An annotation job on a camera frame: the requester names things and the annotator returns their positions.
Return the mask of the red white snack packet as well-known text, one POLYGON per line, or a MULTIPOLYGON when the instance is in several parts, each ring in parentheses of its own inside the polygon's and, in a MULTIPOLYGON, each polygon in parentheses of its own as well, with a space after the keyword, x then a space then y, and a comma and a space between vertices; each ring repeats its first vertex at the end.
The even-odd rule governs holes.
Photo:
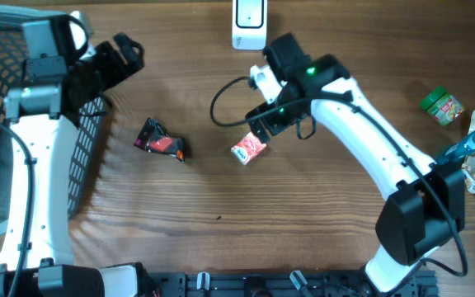
POLYGON ((247 165, 267 147, 252 132, 246 134, 243 139, 232 146, 231 152, 242 165, 247 165))

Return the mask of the red black snack packet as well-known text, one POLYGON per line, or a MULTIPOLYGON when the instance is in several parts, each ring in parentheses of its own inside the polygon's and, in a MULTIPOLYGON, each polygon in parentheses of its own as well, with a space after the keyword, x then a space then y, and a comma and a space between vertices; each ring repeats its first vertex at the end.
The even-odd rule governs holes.
POLYGON ((171 137, 155 119, 147 118, 140 130, 134 146, 150 153, 159 153, 185 162, 185 141, 171 137))

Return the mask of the green lidded jar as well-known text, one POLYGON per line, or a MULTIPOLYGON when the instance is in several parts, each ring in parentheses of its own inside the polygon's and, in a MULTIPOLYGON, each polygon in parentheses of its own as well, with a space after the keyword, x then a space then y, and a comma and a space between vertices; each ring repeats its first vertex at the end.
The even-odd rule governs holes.
POLYGON ((421 101, 420 108, 441 126, 449 125, 464 112, 463 105, 441 86, 421 101))

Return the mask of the blue mouthwash bottle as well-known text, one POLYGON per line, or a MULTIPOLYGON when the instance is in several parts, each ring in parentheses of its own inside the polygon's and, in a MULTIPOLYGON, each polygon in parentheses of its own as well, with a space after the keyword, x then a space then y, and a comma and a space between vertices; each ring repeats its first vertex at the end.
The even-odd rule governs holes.
POLYGON ((438 164, 454 162, 475 153, 475 130, 460 142, 448 147, 437 159, 438 164))

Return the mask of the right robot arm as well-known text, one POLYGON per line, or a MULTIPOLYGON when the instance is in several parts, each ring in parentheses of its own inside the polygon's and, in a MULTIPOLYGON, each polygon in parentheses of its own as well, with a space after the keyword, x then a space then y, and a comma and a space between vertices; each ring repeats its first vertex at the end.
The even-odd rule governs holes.
POLYGON ((364 266, 374 292, 393 295, 431 261, 437 248, 460 242, 464 177, 457 163, 438 164, 406 140, 369 102, 333 55, 312 59, 291 34, 262 51, 250 84, 264 102, 246 120, 267 143, 305 119, 329 129, 373 179, 384 206, 375 225, 379 249, 364 266))

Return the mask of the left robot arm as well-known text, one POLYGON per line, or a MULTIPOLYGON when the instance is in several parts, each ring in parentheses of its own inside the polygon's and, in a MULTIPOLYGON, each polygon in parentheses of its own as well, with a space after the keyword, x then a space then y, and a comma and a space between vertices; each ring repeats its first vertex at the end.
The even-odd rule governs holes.
POLYGON ((68 234, 69 171, 81 108, 144 66, 143 46, 119 33, 77 44, 69 14, 22 23, 23 78, 5 97, 1 129, 12 137, 12 189, 0 252, 0 296, 140 296, 139 264, 76 266, 68 234))

